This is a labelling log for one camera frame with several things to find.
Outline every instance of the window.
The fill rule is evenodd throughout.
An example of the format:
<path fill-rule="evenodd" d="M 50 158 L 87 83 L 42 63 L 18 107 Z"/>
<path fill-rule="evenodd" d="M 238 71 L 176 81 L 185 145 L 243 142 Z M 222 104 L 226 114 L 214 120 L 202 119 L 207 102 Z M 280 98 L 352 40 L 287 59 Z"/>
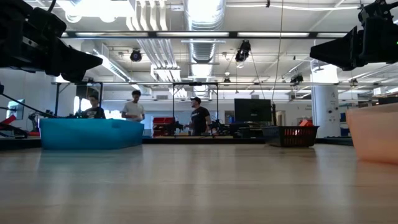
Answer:
<path fill-rule="evenodd" d="M 122 118 L 122 113 L 118 110 L 113 110 L 113 111 L 109 111 L 109 110 L 105 110 L 105 116 L 106 119 L 122 119 L 125 120 L 125 118 Z"/>
<path fill-rule="evenodd" d="M 91 108 L 90 101 L 87 99 L 81 99 L 81 110 L 85 111 L 87 109 Z M 73 102 L 73 114 L 76 114 L 76 112 L 79 110 L 79 96 L 75 96 L 75 100 Z"/>

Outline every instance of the person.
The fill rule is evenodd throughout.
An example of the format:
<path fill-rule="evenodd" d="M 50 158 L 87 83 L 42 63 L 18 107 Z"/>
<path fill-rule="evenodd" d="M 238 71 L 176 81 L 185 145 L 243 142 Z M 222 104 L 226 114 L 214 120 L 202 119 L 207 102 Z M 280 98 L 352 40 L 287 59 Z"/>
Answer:
<path fill-rule="evenodd" d="M 100 108 L 100 103 L 98 101 L 97 95 L 91 95 L 88 97 L 91 108 L 87 109 L 82 112 L 82 118 L 89 118 L 89 119 L 106 119 L 104 109 Z"/>
<path fill-rule="evenodd" d="M 141 122 L 145 119 L 144 107 L 138 103 L 141 96 L 139 90 L 135 90 L 131 93 L 132 101 L 127 102 L 122 110 L 122 118 L 128 121 L 138 121 Z"/>
<path fill-rule="evenodd" d="M 210 130 L 210 113 L 206 108 L 200 106 L 201 99 L 199 97 L 192 98 L 191 104 L 194 110 L 191 113 L 191 123 L 186 126 L 192 129 L 193 136 L 200 136 Z"/>

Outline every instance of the red toolbox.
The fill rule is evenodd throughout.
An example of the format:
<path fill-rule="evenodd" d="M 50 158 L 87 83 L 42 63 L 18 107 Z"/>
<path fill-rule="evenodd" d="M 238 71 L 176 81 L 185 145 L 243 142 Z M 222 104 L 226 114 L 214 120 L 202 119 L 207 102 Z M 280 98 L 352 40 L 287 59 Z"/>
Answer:
<path fill-rule="evenodd" d="M 159 136 L 171 136 L 174 135 L 174 130 L 171 128 L 175 122 L 175 118 L 154 118 L 154 133 L 153 138 Z"/>

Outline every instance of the orange plastic bin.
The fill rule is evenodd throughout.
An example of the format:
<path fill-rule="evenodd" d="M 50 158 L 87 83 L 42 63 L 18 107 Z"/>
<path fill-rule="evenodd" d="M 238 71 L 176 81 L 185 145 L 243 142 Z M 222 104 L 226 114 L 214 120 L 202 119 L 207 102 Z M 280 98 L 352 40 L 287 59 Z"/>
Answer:
<path fill-rule="evenodd" d="M 359 159 L 398 164 L 398 103 L 346 112 Z"/>

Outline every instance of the black basket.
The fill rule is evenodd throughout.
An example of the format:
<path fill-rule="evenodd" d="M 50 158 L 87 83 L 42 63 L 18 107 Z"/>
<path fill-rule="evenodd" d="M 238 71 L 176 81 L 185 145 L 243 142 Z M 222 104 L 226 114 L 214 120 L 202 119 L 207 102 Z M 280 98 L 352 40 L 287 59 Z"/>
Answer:
<path fill-rule="evenodd" d="M 271 146 L 310 147 L 315 144 L 319 126 L 279 126 L 263 128 L 264 139 Z"/>

